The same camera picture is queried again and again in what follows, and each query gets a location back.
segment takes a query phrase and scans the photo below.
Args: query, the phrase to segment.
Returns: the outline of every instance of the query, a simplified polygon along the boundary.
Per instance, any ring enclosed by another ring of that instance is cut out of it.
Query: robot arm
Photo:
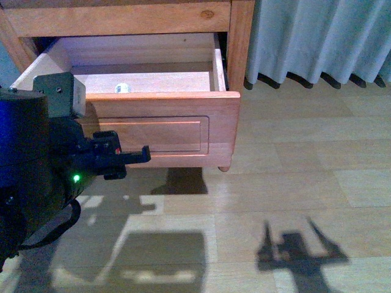
[[[94,177],[122,179],[126,164],[151,159],[148,146],[123,153],[115,131],[84,137],[74,120],[83,89],[70,73],[38,76],[33,91],[0,89],[0,272]]]

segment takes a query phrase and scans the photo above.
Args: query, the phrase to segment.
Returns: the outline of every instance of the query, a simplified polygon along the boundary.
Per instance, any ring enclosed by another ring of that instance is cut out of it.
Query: curtain
[[[256,0],[247,80],[391,81],[391,0]]]

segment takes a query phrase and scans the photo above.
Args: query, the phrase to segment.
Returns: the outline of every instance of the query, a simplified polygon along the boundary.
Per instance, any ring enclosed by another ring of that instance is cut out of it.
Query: wooden furniture
[[[87,88],[86,132],[115,129],[124,150],[149,144],[143,167],[229,169],[254,0],[0,3],[0,39],[24,71],[13,86],[72,71]],[[213,32],[228,32],[228,92]],[[52,36],[64,38],[37,58],[34,37]],[[129,93],[114,93],[121,82]]]

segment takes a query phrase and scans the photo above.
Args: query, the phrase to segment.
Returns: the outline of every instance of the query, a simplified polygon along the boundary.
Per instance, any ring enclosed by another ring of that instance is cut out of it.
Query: wooden floor
[[[390,194],[391,85],[258,83],[228,173],[97,179],[78,224],[8,260],[0,291],[389,293]]]

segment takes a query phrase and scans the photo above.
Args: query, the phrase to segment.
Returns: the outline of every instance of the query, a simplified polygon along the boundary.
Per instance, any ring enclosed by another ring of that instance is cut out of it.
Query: open drawer
[[[86,135],[118,132],[123,151],[149,145],[134,167],[227,167],[240,95],[225,90],[215,34],[60,38],[12,85],[71,71],[86,86]]]

